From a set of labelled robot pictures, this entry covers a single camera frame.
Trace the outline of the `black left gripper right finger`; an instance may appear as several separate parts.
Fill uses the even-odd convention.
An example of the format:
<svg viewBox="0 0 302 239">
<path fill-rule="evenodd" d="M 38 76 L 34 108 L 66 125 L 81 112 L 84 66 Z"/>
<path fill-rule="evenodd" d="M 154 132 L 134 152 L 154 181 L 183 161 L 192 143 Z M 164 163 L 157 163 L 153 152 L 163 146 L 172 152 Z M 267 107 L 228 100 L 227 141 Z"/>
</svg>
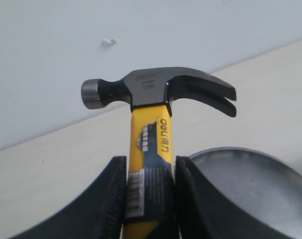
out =
<svg viewBox="0 0 302 239">
<path fill-rule="evenodd" d="M 175 168 L 177 218 L 184 239 L 287 239 L 227 199 L 189 157 Z"/>
</svg>

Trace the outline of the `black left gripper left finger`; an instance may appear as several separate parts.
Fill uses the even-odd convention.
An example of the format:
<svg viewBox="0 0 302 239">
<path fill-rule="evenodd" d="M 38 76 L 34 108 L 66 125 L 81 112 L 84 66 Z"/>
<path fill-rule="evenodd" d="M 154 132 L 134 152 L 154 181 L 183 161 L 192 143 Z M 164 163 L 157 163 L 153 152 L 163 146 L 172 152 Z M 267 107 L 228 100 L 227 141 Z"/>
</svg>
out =
<svg viewBox="0 0 302 239">
<path fill-rule="evenodd" d="M 127 159 L 114 156 L 74 201 L 15 239 L 118 239 L 124 219 Z"/>
</svg>

